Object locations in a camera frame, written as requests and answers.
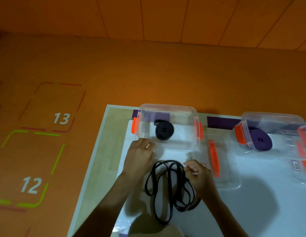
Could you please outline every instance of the person's left hand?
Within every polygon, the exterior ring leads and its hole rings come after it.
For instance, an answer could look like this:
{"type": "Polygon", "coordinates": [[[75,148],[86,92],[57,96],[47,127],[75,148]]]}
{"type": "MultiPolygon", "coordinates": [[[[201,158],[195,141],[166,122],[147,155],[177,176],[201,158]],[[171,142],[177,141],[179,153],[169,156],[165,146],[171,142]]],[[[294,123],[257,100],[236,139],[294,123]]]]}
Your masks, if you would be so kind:
{"type": "Polygon", "coordinates": [[[137,141],[132,141],[121,175],[137,184],[151,165],[155,147],[155,143],[150,139],[140,138],[137,141]]]}

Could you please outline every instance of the coiled black strap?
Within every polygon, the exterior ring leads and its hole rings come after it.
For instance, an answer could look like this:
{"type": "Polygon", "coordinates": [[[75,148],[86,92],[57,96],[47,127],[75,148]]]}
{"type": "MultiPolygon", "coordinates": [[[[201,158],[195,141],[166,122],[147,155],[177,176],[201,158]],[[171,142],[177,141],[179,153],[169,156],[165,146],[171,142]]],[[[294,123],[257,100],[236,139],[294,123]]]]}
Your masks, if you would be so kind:
{"type": "Polygon", "coordinates": [[[192,205],[195,202],[195,198],[196,198],[194,189],[192,188],[192,185],[189,182],[189,180],[186,178],[186,174],[185,174],[183,165],[176,160],[160,160],[160,161],[156,162],[153,165],[152,171],[149,174],[149,176],[148,176],[148,178],[145,182],[144,190],[145,190],[145,193],[148,196],[151,196],[151,197],[154,198],[153,199],[154,215],[155,215],[157,221],[160,224],[168,224],[170,222],[170,220],[173,216],[173,207],[175,207],[179,212],[190,211],[190,210],[194,209],[200,203],[200,200],[201,200],[200,198],[198,198],[196,203],[194,205],[192,205]],[[161,165],[165,165],[166,170],[163,171],[159,175],[159,177],[157,177],[156,176],[156,169],[161,165]],[[174,171],[177,175],[177,190],[175,191],[175,194],[173,194],[171,171],[174,171]],[[158,191],[158,182],[164,174],[167,174],[169,208],[170,208],[170,217],[167,221],[161,220],[157,216],[156,210],[155,210],[155,199],[156,199],[156,195],[157,195],[157,191],[158,191]],[[152,177],[152,183],[153,183],[153,192],[152,193],[150,193],[147,189],[147,183],[148,183],[148,180],[150,179],[150,177],[152,177]],[[187,182],[192,189],[192,198],[191,198],[190,192],[185,187],[185,183],[187,183],[187,182]],[[188,194],[189,201],[188,201],[187,204],[183,202],[184,195],[182,194],[182,189],[184,190],[184,193],[188,194]]]}

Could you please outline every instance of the person's right hand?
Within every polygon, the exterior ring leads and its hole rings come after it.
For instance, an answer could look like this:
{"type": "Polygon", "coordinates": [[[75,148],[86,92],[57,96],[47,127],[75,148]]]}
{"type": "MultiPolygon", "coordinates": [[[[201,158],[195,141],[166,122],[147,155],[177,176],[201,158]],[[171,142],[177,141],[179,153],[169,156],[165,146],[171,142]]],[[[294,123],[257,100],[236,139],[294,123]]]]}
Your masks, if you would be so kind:
{"type": "Polygon", "coordinates": [[[207,205],[220,198],[210,170],[195,159],[184,162],[184,165],[187,178],[207,205]]]}

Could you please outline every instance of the person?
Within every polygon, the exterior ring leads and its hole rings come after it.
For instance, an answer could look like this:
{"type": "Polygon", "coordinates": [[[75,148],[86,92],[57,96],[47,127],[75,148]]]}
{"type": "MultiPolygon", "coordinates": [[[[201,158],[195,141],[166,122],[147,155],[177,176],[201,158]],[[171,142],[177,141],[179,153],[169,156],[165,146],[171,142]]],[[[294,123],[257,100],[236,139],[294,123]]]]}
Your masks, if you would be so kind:
{"type": "MultiPolygon", "coordinates": [[[[123,204],[153,161],[155,146],[155,143],[150,139],[143,138],[131,143],[122,173],[118,176],[107,195],[80,226],[74,237],[109,237],[111,235],[123,204]]],[[[207,205],[222,234],[225,237],[247,237],[248,235],[221,200],[210,170],[196,160],[187,161],[184,165],[186,165],[184,170],[187,178],[197,195],[207,205]]]]}

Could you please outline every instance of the black strap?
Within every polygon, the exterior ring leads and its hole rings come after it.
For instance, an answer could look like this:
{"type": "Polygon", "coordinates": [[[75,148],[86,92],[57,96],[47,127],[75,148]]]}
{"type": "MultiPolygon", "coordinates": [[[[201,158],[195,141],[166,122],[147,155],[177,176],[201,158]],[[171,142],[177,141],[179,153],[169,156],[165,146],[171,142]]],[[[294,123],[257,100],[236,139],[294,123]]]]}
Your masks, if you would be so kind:
{"type": "Polygon", "coordinates": [[[201,200],[200,198],[198,198],[198,201],[196,201],[196,203],[194,205],[192,205],[195,202],[195,198],[196,198],[194,189],[192,188],[192,185],[189,182],[189,180],[186,178],[186,174],[185,174],[183,165],[176,160],[160,160],[160,161],[156,162],[152,167],[151,173],[147,177],[147,180],[145,182],[144,190],[145,190],[145,193],[148,196],[151,196],[151,197],[154,198],[153,199],[154,215],[155,215],[157,221],[160,224],[168,224],[170,222],[170,220],[173,216],[173,207],[175,207],[179,212],[190,211],[190,210],[194,209],[200,203],[200,200],[201,200]],[[166,170],[163,171],[159,175],[159,177],[157,177],[156,176],[156,169],[161,165],[165,165],[166,170]],[[174,195],[173,195],[173,188],[172,188],[171,171],[174,171],[177,174],[177,190],[176,190],[174,195]],[[157,195],[157,191],[158,191],[158,182],[164,174],[167,174],[169,208],[170,208],[170,217],[167,221],[161,220],[157,216],[156,211],[155,211],[155,199],[156,199],[156,195],[157,195]],[[152,183],[153,183],[153,192],[152,193],[150,193],[147,189],[147,183],[148,183],[148,180],[150,179],[150,176],[152,177],[152,183]],[[191,198],[190,192],[185,187],[185,183],[187,183],[187,182],[192,189],[192,198],[191,198]],[[184,195],[182,194],[182,189],[184,189],[184,193],[188,194],[189,201],[188,201],[187,204],[183,202],[184,195]]]}

